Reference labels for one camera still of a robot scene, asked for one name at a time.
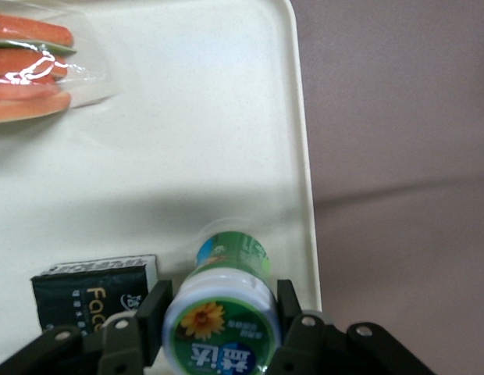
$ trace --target bottle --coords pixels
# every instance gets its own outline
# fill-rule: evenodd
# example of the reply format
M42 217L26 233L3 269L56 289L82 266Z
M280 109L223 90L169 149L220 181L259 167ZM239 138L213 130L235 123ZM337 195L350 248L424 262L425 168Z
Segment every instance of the bottle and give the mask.
M241 232L207 240L165 314L162 347L175 373L265 373L280 342L264 248Z

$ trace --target bottle label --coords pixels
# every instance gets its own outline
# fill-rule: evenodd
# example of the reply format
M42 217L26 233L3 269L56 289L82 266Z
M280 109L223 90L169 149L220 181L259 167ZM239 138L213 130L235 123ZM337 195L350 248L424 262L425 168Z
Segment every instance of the bottle label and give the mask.
M266 318L234 298L212 298L188 306L176 319L170 342L184 373L265 373L276 350Z
M265 249L253 237L241 232L223 232L208 239L197 255L197 269L229 267L242 270L269 283L270 263Z

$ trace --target blue logo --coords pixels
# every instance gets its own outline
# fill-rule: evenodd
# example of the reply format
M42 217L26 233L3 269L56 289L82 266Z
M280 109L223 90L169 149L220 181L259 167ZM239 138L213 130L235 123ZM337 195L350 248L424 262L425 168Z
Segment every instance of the blue logo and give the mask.
M246 375L256 365L251 348L240 342L230 342L219 347L217 368L222 375Z
M212 244L213 244L212 238L208 239L202 247L199 249L198 254L197 254L197 264L196 266L200 266L203 264L211 255L211 249L212 249Z

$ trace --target plastic bag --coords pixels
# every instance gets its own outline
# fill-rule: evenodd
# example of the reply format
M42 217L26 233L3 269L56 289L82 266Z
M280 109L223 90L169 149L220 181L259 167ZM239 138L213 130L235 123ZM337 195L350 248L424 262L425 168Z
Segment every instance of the plastic bag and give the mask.
M0 122L95 104L115 93L84 14L58 2L0 0Z

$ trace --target white tray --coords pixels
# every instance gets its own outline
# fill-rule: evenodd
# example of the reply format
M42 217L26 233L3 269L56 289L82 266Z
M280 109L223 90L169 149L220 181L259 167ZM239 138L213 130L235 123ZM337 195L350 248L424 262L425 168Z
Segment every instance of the white tray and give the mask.
M155 253L160 277L177 287L203 240L222 230L254 235L273 285L290 278L303 307L318 309L290 2L71 7L107 46L122 91L0 125L0 362L41 332L30 278L47 266Z

